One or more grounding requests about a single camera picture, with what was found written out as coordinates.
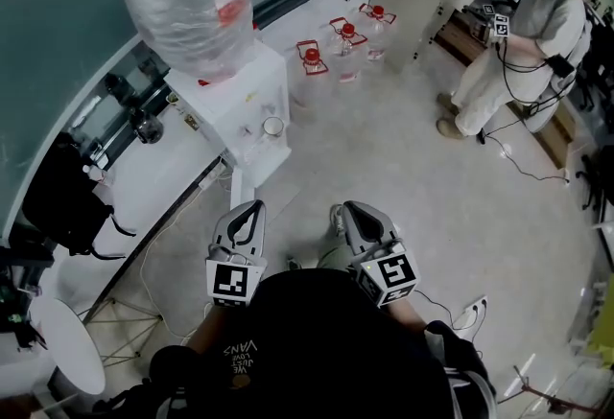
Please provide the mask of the white drip tray grille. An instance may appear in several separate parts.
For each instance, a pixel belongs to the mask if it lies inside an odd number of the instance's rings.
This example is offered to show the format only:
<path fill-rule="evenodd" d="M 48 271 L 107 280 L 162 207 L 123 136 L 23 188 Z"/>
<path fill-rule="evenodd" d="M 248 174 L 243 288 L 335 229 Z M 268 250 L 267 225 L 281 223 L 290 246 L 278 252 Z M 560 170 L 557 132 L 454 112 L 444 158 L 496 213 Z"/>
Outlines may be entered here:
<path fill-rule="evenodd" d="M 244 161 L 247 165 L 251 165 L 278 147 L 279 137 L 263 135 L 245 150 Z"/>

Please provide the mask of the white power strip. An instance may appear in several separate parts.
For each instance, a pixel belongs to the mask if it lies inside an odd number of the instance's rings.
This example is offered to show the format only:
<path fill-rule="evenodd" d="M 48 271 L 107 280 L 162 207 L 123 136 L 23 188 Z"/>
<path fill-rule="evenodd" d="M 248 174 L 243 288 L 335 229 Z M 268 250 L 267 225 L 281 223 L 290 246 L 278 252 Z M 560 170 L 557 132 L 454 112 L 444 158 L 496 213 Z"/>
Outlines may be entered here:
<path fill-rule="evenodd" d="M 467 305 L 453 321 L 453 330 L 463 333 L 476 327 L 484 317 L 486 306 L 486 295 L 477 298 Z"/>

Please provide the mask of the person's right forearm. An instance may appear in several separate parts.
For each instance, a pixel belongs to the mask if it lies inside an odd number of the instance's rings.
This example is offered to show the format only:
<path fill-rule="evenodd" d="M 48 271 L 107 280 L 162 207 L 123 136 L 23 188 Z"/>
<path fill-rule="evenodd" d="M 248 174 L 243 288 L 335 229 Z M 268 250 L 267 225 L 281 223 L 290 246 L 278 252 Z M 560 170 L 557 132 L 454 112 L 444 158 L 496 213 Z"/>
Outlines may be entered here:
<path fill-rule="evenodd" d="M 383 310 L 396 322 L 413 333 L 422 333 L 427 323 L 417 313 L 407 298 L 400 298 L 385 305 Z"/>

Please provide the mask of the red-brown coat stand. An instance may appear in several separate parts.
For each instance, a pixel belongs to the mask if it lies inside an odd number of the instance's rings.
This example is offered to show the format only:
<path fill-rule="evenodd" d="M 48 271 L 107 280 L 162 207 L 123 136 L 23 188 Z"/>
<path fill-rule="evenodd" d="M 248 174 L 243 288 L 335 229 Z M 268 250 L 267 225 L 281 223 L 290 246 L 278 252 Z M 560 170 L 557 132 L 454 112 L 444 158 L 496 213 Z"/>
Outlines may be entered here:
<path fill-rule="evenodd" d="M 519 381 L 520 389 L 516 393 L 500 399 L 497 405 L 502 405 L 522 395 L 530 394 L 536 397 L 537 401 L 546 402 L 549 406 L 549 412 L 555 415 L 563 415 L 567 412 L 578 411 L 585 414 L 591 414 L 592 416 L 598 416 L 604 410 L 604 401 L 599 402 L 597 405 L 586 406 L 571 400 L 561 399 L 555 394 L 538 390 L 531 385 L 530 378 L 523 375 L 517 366 L 513 366 L 513 370 Z"/>

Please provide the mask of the white water dispenser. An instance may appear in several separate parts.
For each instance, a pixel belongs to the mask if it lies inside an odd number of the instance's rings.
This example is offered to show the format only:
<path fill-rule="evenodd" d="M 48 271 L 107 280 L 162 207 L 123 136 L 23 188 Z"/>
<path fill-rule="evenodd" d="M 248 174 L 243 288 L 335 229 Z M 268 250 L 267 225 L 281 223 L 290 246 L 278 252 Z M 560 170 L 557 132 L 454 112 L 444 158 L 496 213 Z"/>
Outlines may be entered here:
<path fill-rule="evenodd" d="M 231 208 L 255 199 L 255 190 L 292 152 L 287 142 L 290 111 L 286 60 L 260 41 L 255 42 L 253 51 L 255 58 L 240 72 L 216 84 L 197 81 L 176 70 L 165 77 L 186 120 L 230 164 Z M 262 125 L 270 116 L 285 123 L 279 147 L 247 165 L 244 152 L 267 135 Z"/>

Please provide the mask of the black bag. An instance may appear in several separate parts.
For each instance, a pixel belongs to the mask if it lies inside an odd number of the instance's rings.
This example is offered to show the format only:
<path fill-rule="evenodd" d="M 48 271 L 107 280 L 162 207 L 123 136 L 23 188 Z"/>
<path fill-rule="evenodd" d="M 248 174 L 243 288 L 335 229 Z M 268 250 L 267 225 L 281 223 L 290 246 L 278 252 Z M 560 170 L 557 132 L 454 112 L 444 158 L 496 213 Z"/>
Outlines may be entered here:
<path fill-rule="evenodd" d="M 122 227 L 113 206 L 94 193 L 97 182 L 83 170 L 88 165 L 73 137 L 60 133 L 28 187 L 22 203 L 23 215 L 71 256 L 91 255 L 103 261 L 122 259 L 122 254 L 101 254 L 95 249 L 95 239 L 106 221 L 111 221 L 123 236 L 133 238 L 135 234 Z"/>

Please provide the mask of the small clear bottle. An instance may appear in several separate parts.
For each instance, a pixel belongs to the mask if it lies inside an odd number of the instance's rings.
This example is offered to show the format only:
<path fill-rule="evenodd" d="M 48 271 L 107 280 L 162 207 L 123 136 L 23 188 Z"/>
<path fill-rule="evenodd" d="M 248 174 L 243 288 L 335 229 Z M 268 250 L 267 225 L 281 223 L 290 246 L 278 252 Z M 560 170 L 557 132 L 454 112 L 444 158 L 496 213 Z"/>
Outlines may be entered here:
<path fill-rule="evenodd" d="M 110 182 L 109 172 L 99 168 L 97 165 L 84 165 L 83 172 L 90 180 L 98 184 L 108 185 Z"/>

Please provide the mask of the person's left forearm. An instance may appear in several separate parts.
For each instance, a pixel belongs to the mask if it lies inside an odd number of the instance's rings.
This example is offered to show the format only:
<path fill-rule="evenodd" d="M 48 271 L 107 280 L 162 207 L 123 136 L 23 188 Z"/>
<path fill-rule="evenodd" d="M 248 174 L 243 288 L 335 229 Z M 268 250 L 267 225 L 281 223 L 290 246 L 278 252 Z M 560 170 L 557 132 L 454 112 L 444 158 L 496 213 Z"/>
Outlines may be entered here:
<path fill-rule="evenodd" d="M 215 347 L 245 316 L 246 308 L 213 306 L 185 346 L 198 354 Z"/>

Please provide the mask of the yellow-green cabinet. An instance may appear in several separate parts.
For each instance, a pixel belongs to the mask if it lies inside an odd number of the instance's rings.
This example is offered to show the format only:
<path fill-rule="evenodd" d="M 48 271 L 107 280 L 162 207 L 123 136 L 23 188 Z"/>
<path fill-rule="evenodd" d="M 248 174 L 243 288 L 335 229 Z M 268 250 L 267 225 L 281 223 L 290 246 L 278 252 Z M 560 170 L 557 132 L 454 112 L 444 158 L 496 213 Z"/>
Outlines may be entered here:
<path fill-rule="evenodd" d="M 605 367 L 614 366 L 614 273 L 605 287 L 604 304 L 589 336 L 588 350 L 597 353 Z"/>

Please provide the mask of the person's olive green trousers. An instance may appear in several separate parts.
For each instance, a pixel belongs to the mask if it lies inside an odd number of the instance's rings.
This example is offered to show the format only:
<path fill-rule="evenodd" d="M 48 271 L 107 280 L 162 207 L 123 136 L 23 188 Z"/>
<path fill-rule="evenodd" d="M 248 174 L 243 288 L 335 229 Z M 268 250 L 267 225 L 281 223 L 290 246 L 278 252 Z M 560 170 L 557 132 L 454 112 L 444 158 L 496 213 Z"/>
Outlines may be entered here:
<path fill-rule="evenodd" d="M 327 248 L 319 257 L 317 268 L 349 271 L 354 255 L 346 244 Z"/>

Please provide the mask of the black office chair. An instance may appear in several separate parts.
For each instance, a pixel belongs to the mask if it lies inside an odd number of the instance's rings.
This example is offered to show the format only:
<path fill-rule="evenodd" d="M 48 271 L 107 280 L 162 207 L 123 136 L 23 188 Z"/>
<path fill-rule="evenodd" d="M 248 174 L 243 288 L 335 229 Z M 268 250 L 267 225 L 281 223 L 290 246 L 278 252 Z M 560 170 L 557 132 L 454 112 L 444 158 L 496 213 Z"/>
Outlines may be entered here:
<path fill-rule="evenodd" d="M 614 206 L 614 145 L 606 145 L 592 155 L 583 154 L 580 160 L 583 169 L 576 172 L 576 178 L 583 178 L 589 187 L 581 209 L 591 207 L 601 213 L 606 201 Z"/>

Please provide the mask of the person's black shirt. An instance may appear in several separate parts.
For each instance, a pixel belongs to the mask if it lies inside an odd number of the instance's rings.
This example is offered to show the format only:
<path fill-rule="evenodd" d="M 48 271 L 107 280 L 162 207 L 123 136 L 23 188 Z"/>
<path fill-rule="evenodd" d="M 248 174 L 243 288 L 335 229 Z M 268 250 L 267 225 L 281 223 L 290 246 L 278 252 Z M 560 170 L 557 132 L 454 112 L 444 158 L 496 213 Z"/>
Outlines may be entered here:
<path fill-rule="evenodd" d="M 159 349 L 148 377 L 98 402 L 98 419 L 496 419 L 474 345 L 445 323 L 413 333 L 351 276 L 266 279 L 215 347 Z"/>

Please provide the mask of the clear jug with red cap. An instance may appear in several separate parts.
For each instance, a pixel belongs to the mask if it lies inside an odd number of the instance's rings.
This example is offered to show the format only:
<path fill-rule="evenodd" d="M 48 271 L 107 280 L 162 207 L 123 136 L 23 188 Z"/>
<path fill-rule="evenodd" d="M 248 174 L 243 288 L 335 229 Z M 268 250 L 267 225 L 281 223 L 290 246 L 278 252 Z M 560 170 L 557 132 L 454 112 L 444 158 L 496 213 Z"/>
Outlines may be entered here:
<path fill-rule="evenodd" d="M 367 39 L 369 61 L 379 61 L 384 57 L 392 40 L 396 19 L 396 14 L 386 12 L 380 5 L 364 3 L 360 6 L 357 26 Z"/>
<path fill-rule="evenodd" d="M 334 18 L 329 25 L 332 31 L 324 48 L 331 69 L 339 83 L 355 81 L 366 61 L 367 38 L 345 17 Z"/>
<path fill-rule="evenodd" d="M 330 69 L 316 40 L 299 41 L 295 47 L 292 97 L 298 106 L 314 109 L 332 92 Z"/>

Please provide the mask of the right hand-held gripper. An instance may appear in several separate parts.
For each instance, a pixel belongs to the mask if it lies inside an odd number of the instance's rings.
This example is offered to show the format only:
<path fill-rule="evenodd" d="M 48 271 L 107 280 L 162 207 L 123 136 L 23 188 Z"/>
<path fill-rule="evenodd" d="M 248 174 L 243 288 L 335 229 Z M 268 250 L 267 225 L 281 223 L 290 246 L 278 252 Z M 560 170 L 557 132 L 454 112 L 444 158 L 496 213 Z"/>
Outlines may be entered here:
<path fill-rule="evenodd" d="M 405 243 L 396 239 L 390 217 L 369 204 L 346 201 L 342 221 L 356 256 L 352 261 L 355 281 L 369 300 L 381 308 L 409 296 L 419 283 L 418 267 Z"/>

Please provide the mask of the round white table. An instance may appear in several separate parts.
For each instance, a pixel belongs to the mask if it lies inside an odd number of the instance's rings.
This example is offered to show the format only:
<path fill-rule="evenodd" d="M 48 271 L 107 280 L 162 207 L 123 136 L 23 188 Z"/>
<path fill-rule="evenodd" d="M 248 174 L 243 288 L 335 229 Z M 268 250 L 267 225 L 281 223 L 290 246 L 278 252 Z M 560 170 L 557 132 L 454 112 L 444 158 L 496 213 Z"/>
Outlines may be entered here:
<path fill-rule="evenodd" d="M 100 395 L 106 374 L 98 347 L 83 318 L 92 306 L 76 312 L 56 297 L 43 297 L 37 304 L 39 333 L 44 347 L 64 377 L 79 391 Z"/>

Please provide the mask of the dark glass teapot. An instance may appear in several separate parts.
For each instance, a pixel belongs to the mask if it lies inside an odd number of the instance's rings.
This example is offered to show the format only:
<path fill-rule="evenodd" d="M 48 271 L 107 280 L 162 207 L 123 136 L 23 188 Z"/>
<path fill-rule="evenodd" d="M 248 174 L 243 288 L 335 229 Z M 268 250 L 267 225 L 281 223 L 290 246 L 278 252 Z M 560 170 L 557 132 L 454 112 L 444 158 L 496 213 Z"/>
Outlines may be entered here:
<path fill-rule="evenodd" d="M 155 115 L 141 108 L 129 109 L 130 127 L 143 144 L 157 143 L 164 133 L 164 126 Z"/>

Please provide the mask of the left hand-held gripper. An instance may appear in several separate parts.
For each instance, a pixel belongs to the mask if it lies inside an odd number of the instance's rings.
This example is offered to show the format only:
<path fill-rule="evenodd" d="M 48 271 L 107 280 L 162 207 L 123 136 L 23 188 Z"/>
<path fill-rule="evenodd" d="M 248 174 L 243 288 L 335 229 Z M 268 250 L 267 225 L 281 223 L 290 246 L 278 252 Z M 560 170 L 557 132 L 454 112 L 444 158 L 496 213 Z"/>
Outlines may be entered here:
<path fill-rule="evenodd" d="M 218 220 L 205 261 L 207 294 L 215 306 L 250 304 L 268 264 L 261 257 L 265 225 L 262 200 L 242 203 Z"/>

